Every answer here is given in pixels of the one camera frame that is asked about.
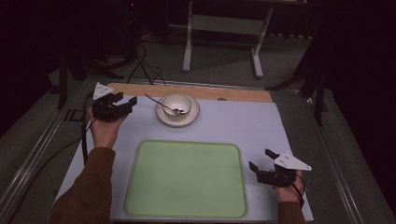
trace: white bowl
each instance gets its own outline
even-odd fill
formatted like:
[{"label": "white bowl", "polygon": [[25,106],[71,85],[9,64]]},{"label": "white bowl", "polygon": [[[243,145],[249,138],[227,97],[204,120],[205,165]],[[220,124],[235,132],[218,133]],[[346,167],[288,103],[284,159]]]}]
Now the white bowl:
[{"label": "white bowl", "polygon": [[163,99],[163,104],[170,107],[171,109],[180,109],[184,111],[183,115],[173,112],[171,109],[163,106],[163,111],[170,116],[185,116],[191,110],[191,101],[189,97],[182,93],[174,93],[166,96]]}]

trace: human hand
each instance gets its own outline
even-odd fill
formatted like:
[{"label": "human hand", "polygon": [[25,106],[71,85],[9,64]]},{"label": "human hand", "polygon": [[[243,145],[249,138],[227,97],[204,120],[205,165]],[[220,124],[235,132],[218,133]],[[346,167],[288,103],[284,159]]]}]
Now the human hand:
[{"label": "human hand", "polygon": [[[300,177],[303,177],[303,171],[301,171],[301,170],[297,170],[296,174],[299,175]],[[294,185],[301,193],[303,193],[304,192],[304,182],[299,176],[296,176]],[[280,203],[285,203],[285,202],[300,203],[301,196],[292,185],[285,187],[285,188],[274,187],[274,189],[276,190],[277,200]]]},{"label": "human hand", "polygon": [[91,120],[91,133],[95,147],[113,148],[116,143],[119,128],[128,116],[116,119],[113,122],[101,121],[95,119],[92,114],[92,108],[88,109]]}]

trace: saucer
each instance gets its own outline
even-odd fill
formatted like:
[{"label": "saucer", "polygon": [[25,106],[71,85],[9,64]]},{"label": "saucer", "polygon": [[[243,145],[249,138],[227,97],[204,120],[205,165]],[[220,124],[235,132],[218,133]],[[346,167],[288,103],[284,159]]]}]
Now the saucer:
[{"label": "saucer", "polygon": [[[186,126],[190,123],[192,123],[193,121],[195,121],[196,118],[198,118],[199,115],[199,105],[198,102],[190,95],[185,94],[185,93],[181,93],[185,96],[187,96],[190,101],[191,101],[191,110],[188,114],[184,115],[184,116],[170,116],[168,114],[166,114],[163,111],[163,107],[160,104],[157,104],[155,106],[155,112],[157,114],[157,117],[164,122],[167,125],[170,125],[172,127],[182,127],[182,126]],[[163,98],[161,98],[159,101],[160,103],[163,102],[163,100],[169,96],[169,95],[165,95]]]}]

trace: green tray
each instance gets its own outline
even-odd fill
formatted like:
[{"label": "green tray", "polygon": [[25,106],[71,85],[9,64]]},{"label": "green tray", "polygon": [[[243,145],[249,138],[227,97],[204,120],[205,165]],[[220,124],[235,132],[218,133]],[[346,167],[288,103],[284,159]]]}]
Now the green tray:
[{"label": "green tray", "polygon": [[143,217],[242,217],[247,211],[238,146],[140,143],[125,209]]}]

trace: brown sleeve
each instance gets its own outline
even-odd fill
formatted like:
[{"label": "brown sleeve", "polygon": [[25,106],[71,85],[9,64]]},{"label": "brown sleeve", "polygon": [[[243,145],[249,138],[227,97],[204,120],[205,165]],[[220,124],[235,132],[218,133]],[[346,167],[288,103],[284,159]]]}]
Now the brown sleeve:
[{"label": "brown sleeve", "polygon": [[299,203],[279,203],[277,206],[278,224],[302,224],[305,218]]},{"label": "brown sleeve", "polygon": [[108,223],[115,152],[94,148],[73,186],[53,205],[49,223]]}]

